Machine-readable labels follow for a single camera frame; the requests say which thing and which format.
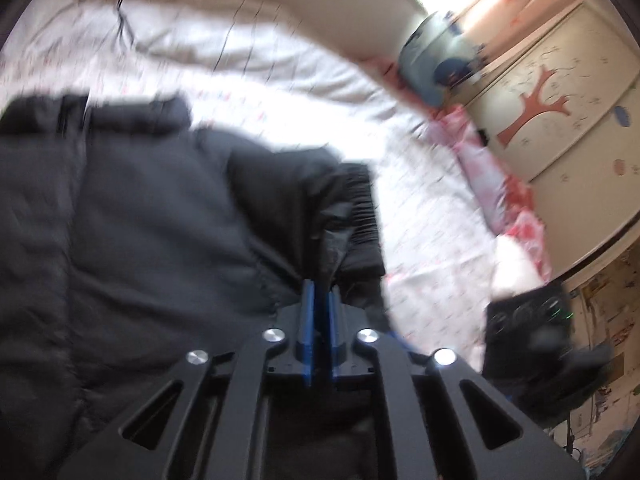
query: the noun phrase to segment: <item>bed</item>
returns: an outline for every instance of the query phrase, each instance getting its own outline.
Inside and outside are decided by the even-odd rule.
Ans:
[[[0,108],[34,92],[180,94],[194,126],[366,161],[396,330],[479,370],[495,237],[456,157],[422,139],[424,115],[314,35],[263,0],[32,0],[1,52]]]

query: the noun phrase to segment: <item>garment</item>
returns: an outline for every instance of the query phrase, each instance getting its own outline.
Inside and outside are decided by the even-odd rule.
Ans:
[[[20,98],[0,120],[0,444],[12,457],[54,474],[186,352],[235,351],[269,328],[304,278],[344,284],[388,330],[365,167],[190,130],[179,98],[86,103]],[[346,251],[323,256],[345,231]]]

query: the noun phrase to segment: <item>wrinkled sheet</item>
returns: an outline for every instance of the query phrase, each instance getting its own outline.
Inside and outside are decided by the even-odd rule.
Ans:
[[[374,175],[395,328],[480,369],[495,240],[429,121],[258,0],[33,0],[1,53],[0,108],[19,94],[90,101],[179,93],[193,123],[274,147],[329,146]]]

